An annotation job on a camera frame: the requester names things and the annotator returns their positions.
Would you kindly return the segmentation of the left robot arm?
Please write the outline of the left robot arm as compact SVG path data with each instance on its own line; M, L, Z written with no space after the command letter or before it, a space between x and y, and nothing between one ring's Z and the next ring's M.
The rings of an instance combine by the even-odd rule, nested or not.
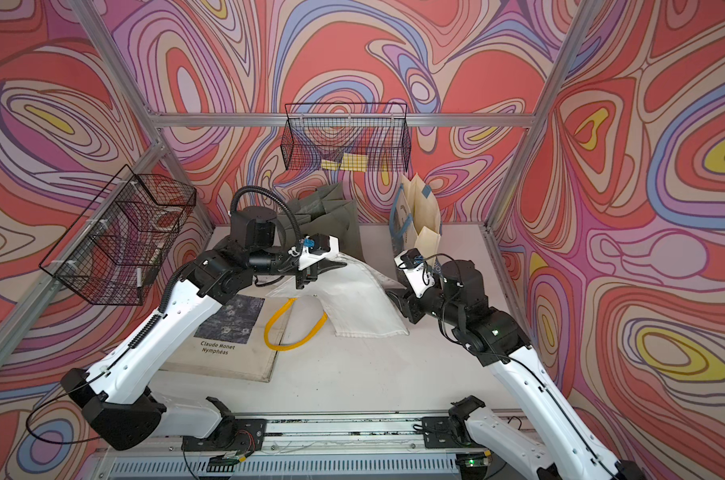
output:
M164 396L148 384L166 360L208 318L256 276L292 276L304 288L324 272L342 267L338 238L304 235L288 204L274 192L246 186L236 199L254 193L278 205L292 225L294 240L276 239L278 214L268 207L230 204L230 234L178 268L160 305L113 352L88 369L70 370L60 385L80 408L98 439L124 451L152 437L196 438L218 450L236 443L240 426L222 401Z

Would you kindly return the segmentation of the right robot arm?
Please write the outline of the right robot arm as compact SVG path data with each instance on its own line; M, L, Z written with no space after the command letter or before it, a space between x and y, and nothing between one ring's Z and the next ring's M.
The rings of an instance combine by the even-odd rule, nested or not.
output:
M586 426L546 372L524 329L492 306L483 274L470 260L447 257L433 265L416 249L402 252L396 268L406 279L388 296L412 323L426 315L440 332L487 368L518 401L539 434L532 440L504 424L474 395L453 403L454 442L480 445L527 479L642 479L634 461L622 460Z

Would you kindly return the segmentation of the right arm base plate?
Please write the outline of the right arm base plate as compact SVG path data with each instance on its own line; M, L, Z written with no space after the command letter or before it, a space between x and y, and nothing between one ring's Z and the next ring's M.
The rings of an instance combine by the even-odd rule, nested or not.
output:
M413 429L422 435L428 449L488 449L474 442L465 426L449 416L425 416Z

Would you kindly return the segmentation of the white bag yellow handles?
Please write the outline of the white bag yellow handles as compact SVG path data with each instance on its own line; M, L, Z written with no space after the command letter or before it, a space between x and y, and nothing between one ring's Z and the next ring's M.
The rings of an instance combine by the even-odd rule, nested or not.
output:
M354 257L342 254L342 268L324 272L302 289L284 280L268 290L268 298L312 297L322 305L338 337L382 339L409 334L405 318L388 298L402 284Z

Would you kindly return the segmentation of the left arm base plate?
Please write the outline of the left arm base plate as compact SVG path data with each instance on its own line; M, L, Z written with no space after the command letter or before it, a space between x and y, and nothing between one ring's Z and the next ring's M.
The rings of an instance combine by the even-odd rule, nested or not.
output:
M262 449L268 421L262 418L228 418L206 438L184 436L184 452L252 453Z

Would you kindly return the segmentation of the cream canvas tote bag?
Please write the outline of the cream canvas tote bag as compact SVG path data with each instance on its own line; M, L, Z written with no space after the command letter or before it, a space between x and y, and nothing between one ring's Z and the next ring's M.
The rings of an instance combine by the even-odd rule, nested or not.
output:
M290 320L290 310L276 318L288 299L238 295L216 314L200 324L160 368L218 378L268 383L278 352L266 346L278 345Z

